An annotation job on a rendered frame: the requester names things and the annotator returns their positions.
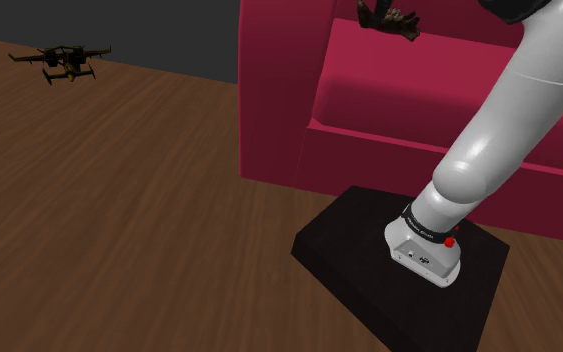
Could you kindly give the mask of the dark brown creature figure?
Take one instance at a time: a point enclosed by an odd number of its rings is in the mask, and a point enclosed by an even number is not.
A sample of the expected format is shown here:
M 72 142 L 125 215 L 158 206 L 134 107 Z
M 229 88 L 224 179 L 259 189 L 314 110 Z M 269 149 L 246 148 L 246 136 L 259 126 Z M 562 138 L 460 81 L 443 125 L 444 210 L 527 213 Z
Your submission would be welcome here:
M 376 0 L 371 10 L 364 0 L 357 0 L 357 16 L 361 28 L 373 29 L 382 33 L 400 35 L 413 42 L 419 37 L 420 18 L 415 12 L 403 14 L 392 7 L 393 0 Z

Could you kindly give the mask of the black robot stand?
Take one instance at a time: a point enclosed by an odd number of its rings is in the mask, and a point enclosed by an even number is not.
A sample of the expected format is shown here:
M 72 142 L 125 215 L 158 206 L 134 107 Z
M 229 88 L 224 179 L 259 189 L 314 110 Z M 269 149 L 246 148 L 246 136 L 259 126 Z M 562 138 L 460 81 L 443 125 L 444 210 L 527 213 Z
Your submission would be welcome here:
M 386 244 L 386 225 L 410 200 L 352 186 L 297 233 L 292 254 L 391 352 L 476 352 L 509 246 L 463 220 L 460 273 L 440 288 Z

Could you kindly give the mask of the red sofa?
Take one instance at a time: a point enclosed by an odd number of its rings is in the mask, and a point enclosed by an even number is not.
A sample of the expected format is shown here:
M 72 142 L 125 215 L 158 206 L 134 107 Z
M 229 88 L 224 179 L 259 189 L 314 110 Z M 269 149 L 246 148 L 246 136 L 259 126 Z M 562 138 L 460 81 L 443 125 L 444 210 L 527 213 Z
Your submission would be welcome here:
M 418 195 L 523 34 L 477 0 L 394 0 L 419 16 L 409 41 L 362 28 L 357 1 L 241 1 L 243 177 Z M 470 218 L 563 240 L 563 118 Z

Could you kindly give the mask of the dark toy aircraft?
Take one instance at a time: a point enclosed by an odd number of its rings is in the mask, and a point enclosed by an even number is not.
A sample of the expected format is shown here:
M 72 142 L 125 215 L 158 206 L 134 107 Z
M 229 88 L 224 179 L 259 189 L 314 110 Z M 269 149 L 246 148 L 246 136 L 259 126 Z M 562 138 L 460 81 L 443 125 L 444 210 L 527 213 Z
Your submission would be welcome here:
M 68 79 L 74 82 L 77 77 L 91 75 L 96 78 L 92 66 L 87 62 L 88 58 L 104 54 L 110 54 L 112 47 L 103 50 L 86 50 L 84 46 L 57 46 L 52 48 L 37 49 L 39 55 L 15 57 L 8 54 L 8 57 L 14 62 L 42 62 L 49 67 L 61 66 L 64 70 L 61 74 L 49 74 L 45 69 L 42 73 L 49 84 L 55 79 Z

